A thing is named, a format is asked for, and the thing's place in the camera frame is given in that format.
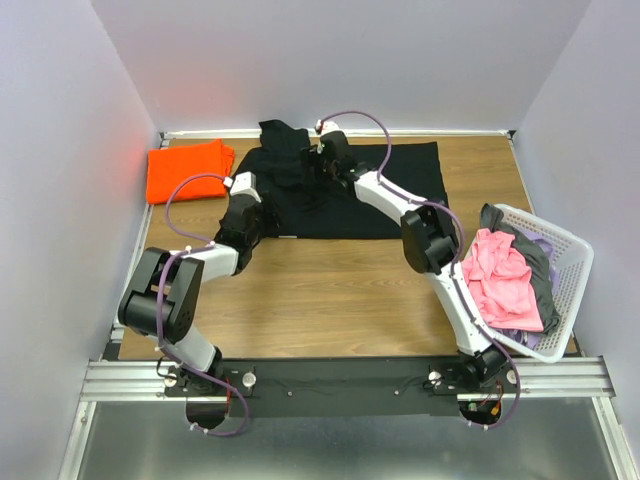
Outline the black t-shirt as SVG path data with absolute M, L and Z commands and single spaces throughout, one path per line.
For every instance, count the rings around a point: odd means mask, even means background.
M 404 198 L 377 182 L 376 170 L 386 155 L 383 181 L 404 197 L 448 202 L 435 142 L 353 145 L 356 162 L 366 167 L 364 182 L 346 189 L 335 181 L 313 182 L 303 173 L 301 154 L 312 146 L 309 132 L 281 120 L 259 123 L 260 145 L 239 163 L 237 175 L 250 172 L 255 189 L 275 204 L 279 225 L 270 237 L 302 239 L 399 239 L 400 217 L 408 209 Z

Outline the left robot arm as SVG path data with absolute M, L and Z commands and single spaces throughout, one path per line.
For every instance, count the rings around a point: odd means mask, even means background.
M 269 195 L 233 195 L 212 241 L 178 251 L 143 251 L 120 301 L 118 322 L 156 341 L 167 357 L 188 371 L 187 382 L 201 395 L 224 381 L 223 355 L 194 325 L 201 286 L 240 274 L 253 250 L 279 226 Z

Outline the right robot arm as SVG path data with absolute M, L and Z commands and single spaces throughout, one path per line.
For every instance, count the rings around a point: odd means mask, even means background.
M 462 273 L 464 232 L 444 204 L 427 200 L 391 182 L 380 168 L 356 160 L 340 129 L 316 127 L 317 143 L 301 154 L 305 179 L 336 186 L 393 220 L 401 231 L 409 266 L 425 276 L 454 331 L 460 365 L 459 387 L 485 390 L 508 363 L 504 350 L 483 321 Z

